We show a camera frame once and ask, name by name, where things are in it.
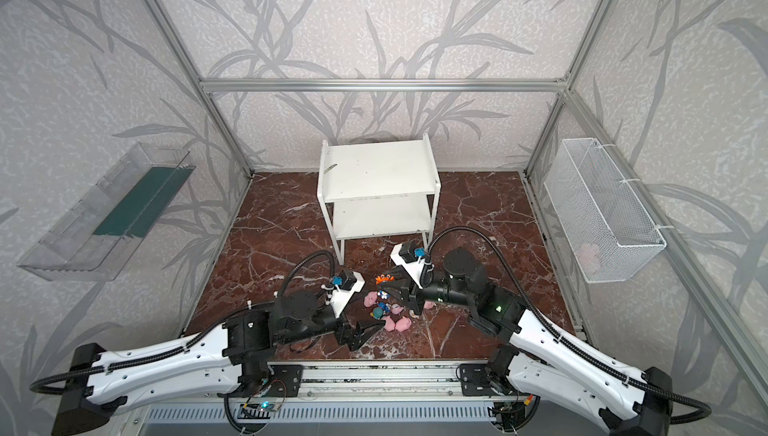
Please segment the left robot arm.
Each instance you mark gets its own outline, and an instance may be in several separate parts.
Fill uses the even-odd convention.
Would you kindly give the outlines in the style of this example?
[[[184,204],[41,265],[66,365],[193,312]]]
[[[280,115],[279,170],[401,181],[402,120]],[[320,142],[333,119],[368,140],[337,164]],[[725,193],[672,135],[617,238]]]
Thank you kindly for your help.
[[[193,336],[125,351],[85,344],[75,350],[68,372],[32,387],[60,398],[55,435],[95,430],[115,414],[165,399],[256,395],[274,378],[268,361],[279,347],[331,334],[356,351],[380,331],[380,322],[348,322],[343,310],[353,298],[335,290],[330,303],[321,304],[316,294],[297,291],[236,310]]]

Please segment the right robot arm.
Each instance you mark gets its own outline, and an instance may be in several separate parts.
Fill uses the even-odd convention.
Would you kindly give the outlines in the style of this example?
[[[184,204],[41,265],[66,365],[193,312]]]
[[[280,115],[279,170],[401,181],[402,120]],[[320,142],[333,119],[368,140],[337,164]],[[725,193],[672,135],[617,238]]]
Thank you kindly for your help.
[[[657,368],[642,371],[621,363],[563,331],[531,304],[491,282],[486,267],[464,248],[450,251],[440,267],[414,242],[396,245],[394,266],[382,289],[409,311],[427,303],[465,306],[469,323],[500,341],[485,366],[498,393],[526,393],[578,414],[610,435],[665,435],[670,401],[631,386],[636,379],[669,390],[670,377]]]

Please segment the teal hooded Doraemon figure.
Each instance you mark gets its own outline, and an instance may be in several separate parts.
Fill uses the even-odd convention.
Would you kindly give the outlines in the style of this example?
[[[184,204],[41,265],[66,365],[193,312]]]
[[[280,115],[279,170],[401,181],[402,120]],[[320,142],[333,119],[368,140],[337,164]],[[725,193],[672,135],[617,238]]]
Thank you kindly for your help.
[[[371,316],[376,320],[380,320],[384,316],[384,311],[380,307],[375,307]]]

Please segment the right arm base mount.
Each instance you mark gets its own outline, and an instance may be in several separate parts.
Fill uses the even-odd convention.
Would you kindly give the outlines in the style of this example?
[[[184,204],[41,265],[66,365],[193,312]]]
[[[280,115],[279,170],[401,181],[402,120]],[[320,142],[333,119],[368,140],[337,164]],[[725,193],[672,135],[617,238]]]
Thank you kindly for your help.
[[[508,396],[514,391],[506,377],[488,364],[460,364],[456,377],[465,397]]]

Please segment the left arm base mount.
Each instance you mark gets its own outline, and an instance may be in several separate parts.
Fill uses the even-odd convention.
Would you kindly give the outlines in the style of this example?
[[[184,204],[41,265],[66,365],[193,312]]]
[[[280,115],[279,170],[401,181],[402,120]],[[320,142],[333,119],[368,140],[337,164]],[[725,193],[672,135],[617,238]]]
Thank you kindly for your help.
[[[239,386],[233,391],[236,397],[295,398],[299,394],[304,367],[278,364],[267,369],[244,365],[238,378]]]

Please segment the orange hooded Doraemon figure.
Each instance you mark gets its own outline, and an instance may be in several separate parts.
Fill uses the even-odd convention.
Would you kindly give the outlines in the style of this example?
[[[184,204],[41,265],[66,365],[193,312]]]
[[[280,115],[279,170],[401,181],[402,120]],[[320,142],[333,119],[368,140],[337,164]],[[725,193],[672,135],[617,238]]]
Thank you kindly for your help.
[[[379,275],[379,276],[376,277],[375,282],[376,282],[377,285],[380,285],[380,284],[383,284],[383,283],[386,283],[386,282],[391,282],[391,281],[394,281],[394,280],[395,280],[395,278],[392,275],[390,275],[390,274],[382,274],[382,275]]]

